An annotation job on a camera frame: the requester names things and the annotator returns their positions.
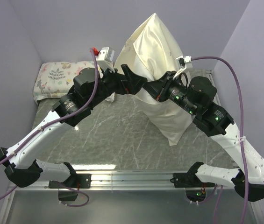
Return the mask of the aluminium front mounting rail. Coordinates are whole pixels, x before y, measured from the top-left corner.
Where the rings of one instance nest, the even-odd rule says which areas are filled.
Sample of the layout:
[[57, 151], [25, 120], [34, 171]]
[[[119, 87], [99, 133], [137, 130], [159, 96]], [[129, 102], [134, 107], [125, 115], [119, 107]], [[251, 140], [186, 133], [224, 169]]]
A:
[[[223, 185], [229, 189], [234, 187], [232, 178], [236, 177], [239, 169], [221, 168], [215, 176], [209, 176], [203, 170], [202, 182]], [[91, 186], [83, 190], [168, 190], [178, 189], [170, 182], [173, 173], [186, 173], [185, 171], [173, 170], [77, 170], [69, 171], [45, 171], [36, 174], [15, 174], [8, 189], [49, 189], [49, 181], [64, 182], [76, 174], [91, 174]]]

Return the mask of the animal print patterned pillow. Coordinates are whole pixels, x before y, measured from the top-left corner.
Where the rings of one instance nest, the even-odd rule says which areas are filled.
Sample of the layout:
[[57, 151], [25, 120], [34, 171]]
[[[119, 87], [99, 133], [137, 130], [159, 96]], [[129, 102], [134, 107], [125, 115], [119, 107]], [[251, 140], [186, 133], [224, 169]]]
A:
[[34, 101], [37, 103], [46, 98], [61, 98], [73, 86], [73, 79], [80, 71], [93, 68], [92, 61], [42, 64], [33, 89]]

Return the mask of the white pillow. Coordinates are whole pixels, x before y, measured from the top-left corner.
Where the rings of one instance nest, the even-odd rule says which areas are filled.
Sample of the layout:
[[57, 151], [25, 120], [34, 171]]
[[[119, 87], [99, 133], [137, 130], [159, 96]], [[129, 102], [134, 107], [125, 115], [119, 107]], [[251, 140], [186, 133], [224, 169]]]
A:
[[169, 145], [177, 145], [186, 129], [192, 123], [191, 115], [170, 100], [157, 102], [143, 88], [134, 98], [140, 110], [168, 140]]

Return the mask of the aluminium right side rail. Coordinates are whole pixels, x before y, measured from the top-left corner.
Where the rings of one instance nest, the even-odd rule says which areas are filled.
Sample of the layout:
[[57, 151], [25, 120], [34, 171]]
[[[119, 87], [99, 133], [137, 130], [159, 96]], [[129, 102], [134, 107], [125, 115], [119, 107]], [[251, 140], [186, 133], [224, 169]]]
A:
[[[208, 79], [210, 80], [210, 82], [212, 83], [212, 85], [215, 87], [215, 83], [214, 83], [214, 79], [212, 76], [212, 71], [211, 70], [205, 70], [205, 75], [208, 77]], [[221, 106], [221, 102], [218, 96], [218, 93], [216, 93], [213, 102], [216, 103], [217, 105]]]

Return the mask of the cream satin pillowcase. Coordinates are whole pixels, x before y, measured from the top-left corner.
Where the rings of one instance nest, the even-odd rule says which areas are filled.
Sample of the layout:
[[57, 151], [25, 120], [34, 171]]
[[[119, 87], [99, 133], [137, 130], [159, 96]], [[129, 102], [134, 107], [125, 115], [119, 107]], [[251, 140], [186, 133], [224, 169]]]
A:
[[134, 73], [153, 81], [167, 71], [178, 71], [176, 58], [182, 55], [173, 35], [154, 13], [127, 39], [114, 67], [122, 72], [121, 65], [127, 64]]

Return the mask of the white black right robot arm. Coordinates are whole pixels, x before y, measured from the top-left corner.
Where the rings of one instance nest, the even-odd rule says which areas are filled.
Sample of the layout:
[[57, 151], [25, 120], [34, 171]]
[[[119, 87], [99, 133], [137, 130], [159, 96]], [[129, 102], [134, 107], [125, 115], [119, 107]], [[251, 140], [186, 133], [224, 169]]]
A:
[[147, 82], [144, 89], [157, 101], [171, 100], [194, 117], [193, 123], [207, 137], [218, 143], [238, 165], [219, 168], [203, 162], [194, 163], [185, 177], [174, 174], [175, 187], [199, 187], [213, 183], [233, 188], [241, 197], [248, 190], [248, 201], [264, 199], [264, 158], [243, 137], [230, 114], [213, 102], [217, 89], [206, 77], [194, 77], [188, 86], [166, 72], [159, 80]]

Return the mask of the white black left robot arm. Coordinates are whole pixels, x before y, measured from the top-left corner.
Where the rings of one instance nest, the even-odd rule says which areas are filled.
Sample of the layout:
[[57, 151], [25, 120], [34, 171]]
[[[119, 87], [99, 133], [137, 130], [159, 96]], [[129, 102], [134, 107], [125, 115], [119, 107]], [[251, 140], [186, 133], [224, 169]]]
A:
[[36, 181], [58, 182], [66, 188], [78, 185], [78, 175], [70, 163], [44, 162], [37, 156], [113, 93], [135, 95], [147, 83], [146, 78], [133, 73], [126, 64], [121, 68], [122, 74], [106, 70], [102, 77], [94, 68], [81, 70], [69, 92], [53, 105], [30, 134], [13, 147], [0, 148], [0, 161], [12, 183], [20, 188]]

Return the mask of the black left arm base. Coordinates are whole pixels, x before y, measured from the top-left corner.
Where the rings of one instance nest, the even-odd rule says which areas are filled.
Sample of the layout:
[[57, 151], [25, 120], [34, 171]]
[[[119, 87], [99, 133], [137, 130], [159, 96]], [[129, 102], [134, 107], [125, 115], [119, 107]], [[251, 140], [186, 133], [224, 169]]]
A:
[[76, 174], [64, 182], [49, 181], [49, 189], [58, 189], [58, 199], [62, 203], [74, 202], [78, 198], [78, 191], [89, 189], [91, 174]]

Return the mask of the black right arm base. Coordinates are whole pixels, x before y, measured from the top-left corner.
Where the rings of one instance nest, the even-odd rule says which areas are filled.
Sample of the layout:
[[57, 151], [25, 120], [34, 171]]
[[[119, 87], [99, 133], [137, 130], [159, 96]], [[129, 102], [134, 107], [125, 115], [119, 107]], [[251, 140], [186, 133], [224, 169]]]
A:
[[191, 203], [200, 203], [206, 199], [206, 188], [214, 187], [214, 183], [202, 182], [196, 176], [198, 168], [204, 165], [203, 162], [195, 162], [186, 173], [173, 173], [170, 182], [175, 188], [185, 188], [186, 198]]

